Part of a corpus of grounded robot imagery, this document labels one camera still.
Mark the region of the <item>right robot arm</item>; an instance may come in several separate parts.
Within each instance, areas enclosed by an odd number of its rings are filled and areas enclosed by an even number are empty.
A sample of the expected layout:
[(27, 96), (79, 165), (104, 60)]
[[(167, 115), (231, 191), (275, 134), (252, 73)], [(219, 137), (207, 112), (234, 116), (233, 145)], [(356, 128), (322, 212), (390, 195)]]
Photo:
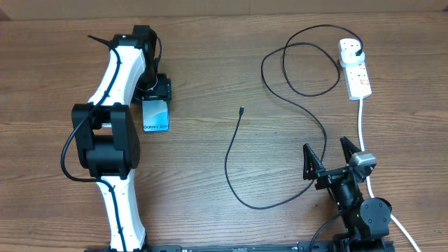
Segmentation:
[[(377, 159), (345, 136), (340, 142), (346, 164), (331, 170), (323, 166), (307, 143), (303, 146), (303, 179), (315, 181), (317, 190), (329, 191), (338, 209), (338, 213), (316, 231), (308, 251), (394, 251), (393, 242), (384, 240), (389, 235), (391, 204), (380, 197), (365, 199), (360, 189), (360, 184), (377, 165)], [(320, 233), (338, 218), (342, 219), (345, 232), (318, 244)]]

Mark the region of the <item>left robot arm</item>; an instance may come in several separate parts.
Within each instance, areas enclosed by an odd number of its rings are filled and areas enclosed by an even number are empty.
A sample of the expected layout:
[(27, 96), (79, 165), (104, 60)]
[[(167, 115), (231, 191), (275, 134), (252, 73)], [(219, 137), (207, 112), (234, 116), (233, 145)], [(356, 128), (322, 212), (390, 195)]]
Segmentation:
[(109, 50), (109, 63), (97, 91), (71, 111), (73, 132), (62, 149), (65, 158), (71, 142), (104, 199), (111, 241), (107, 251), (149, 251), (135, 192), (135, 175), (141, 147), (130, 111), (141, 107), (145, 132), (169, 130), (168, 104), (172, 82), (158, 71), (162, 43), (148, 25), (134, 26), (131, 34), (101, 39)]

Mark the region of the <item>blue Galaxy smartphone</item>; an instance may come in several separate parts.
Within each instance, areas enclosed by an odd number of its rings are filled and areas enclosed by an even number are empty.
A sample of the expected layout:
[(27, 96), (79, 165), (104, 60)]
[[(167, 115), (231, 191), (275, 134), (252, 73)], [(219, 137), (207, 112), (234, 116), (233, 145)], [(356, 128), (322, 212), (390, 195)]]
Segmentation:
[(144, 132), (167, 132), (169, 130), (169, 107), (163, 100), (143, 101), (142, 119)]

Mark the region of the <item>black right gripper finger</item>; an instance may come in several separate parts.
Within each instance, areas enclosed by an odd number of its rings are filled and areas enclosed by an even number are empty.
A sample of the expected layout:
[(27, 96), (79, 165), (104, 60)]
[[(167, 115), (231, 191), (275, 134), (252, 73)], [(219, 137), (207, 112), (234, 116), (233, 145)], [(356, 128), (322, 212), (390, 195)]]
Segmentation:
[(342, 150), (344, 153), (344, 158), (347, 164), (349, 164), (349, 161), (354, 153), (360, 152), (360, 148), (357, 147), (355, 144), (353, 144), (346, 136), (343, 136), (340, 139), (340, 143), (342, 145)]
[(303, 179), (304, 180), (314, 180), (319, 177), (321, 172), (324, 172), (326, 169), (323, 166), (323, 163), (316, 156), (314, 151), (311, 149), (308, 143), (303, 146), (303, 155), (304, 155), (304, 169), (303, 169)]

